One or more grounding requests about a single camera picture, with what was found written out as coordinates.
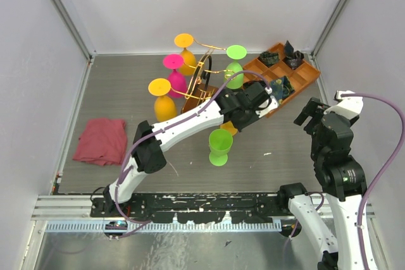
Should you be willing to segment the orange wine glass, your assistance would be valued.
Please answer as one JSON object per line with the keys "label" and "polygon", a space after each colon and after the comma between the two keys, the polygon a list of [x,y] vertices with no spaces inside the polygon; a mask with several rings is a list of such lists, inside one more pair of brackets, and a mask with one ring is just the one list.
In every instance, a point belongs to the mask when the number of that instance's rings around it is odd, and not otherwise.
{"label": "orange wine glass", "polygon": [[168,95],[171,83],[165,78],[156,78],[148,85],[148,91],[156,96],[154,113],[158,122],[170,120],[177,116],[177,109],[173,99]]}
{"label": "orange wine glass", "polygon": [[234,127],[234,125],[231,121],[221,124],[220,128],[228,131],[232,136],[234,136],[238,133],[238,130],[236,129],[236,127]]}
{"label": "orange wine glass", "polygon": [[194,74],[195,67],[197,64],[196,57],[191,51],[188,50],[188,47],[190,47],[193,44],[193,42],[194,42],[193,36],[187,33],[178,34],[174,38],[175,45],[179,48],[182,48],[180,55],[183,58],[184,63],[179,68],[179,71],[184,76],[192,76]]}

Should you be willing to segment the green wine glass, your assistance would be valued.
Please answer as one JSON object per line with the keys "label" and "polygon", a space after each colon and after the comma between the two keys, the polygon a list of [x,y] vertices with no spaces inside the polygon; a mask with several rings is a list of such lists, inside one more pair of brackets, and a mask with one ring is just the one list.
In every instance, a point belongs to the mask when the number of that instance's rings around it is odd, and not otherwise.
{"label": "green wine glass", "polygon": [[232,134],[224,129],[212,131],[208,138],[209,161],[214,166],[223,166],[228,161],[228,153],[233,144]]}
{"label": "green wine glass", "polygon": [[[242,65],[239,61],[246,57],[246,48],[241,45],[232,45],[226,50],[227,56],[232,60],[232,62],[227,66],[227,72],[225,73],[224,80],[228,80],[232,75],[243,70]],[[230,89],[239,89],[244,83],[243,74],[238,74],[233,77],[228,83],[227,87]]]}

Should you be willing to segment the pink plastic wine glass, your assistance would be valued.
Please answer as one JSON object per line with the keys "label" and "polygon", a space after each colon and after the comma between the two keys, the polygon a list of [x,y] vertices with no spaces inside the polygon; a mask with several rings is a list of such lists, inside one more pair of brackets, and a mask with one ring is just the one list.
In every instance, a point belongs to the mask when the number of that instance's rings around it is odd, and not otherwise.
{"label": "pink plastic wine glass", "polygon": [[168,80],[171,84],[169,95],[173,98],[182,98],[187,91],[187,84],[185,77],[179,72],[179,69],[184,64],[184,59],[179,54],[169,54],[163,60],[165,68],[169,69],[171,73]]}

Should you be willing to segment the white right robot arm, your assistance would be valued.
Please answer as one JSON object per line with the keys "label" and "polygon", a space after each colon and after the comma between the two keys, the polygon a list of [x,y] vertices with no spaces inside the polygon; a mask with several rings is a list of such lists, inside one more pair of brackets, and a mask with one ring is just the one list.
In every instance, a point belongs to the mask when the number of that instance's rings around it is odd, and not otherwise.
{"label": "white right robot arm", "polygon": [[365,172],[351,156],[352,125],[363,108],[360,97],[343,97],[334,106],[310,98],[294,120],[311,136],[315,177],[331,208],[331,231],[315,209],[302,183],[282,185],[279,208],[301,224],[316,253],[318,269],[376,269],[366,212],[360,207],[367,185]]}

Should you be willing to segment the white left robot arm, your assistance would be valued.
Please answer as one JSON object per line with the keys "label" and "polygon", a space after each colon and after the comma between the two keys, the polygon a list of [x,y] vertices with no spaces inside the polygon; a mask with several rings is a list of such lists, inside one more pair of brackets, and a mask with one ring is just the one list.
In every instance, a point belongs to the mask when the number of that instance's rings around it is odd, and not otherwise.
{"label": "white left robot arm", "polygon": [[180,141],[227,122],[242,131],[277,107],[271,87],[264,81],[252,81],[245,89],[221,86],[212,98],[170,120],[139,123],[119,177],[103,192],[106,211],[111,213],[128,202],[147,175],[163,169],[164,153]]}

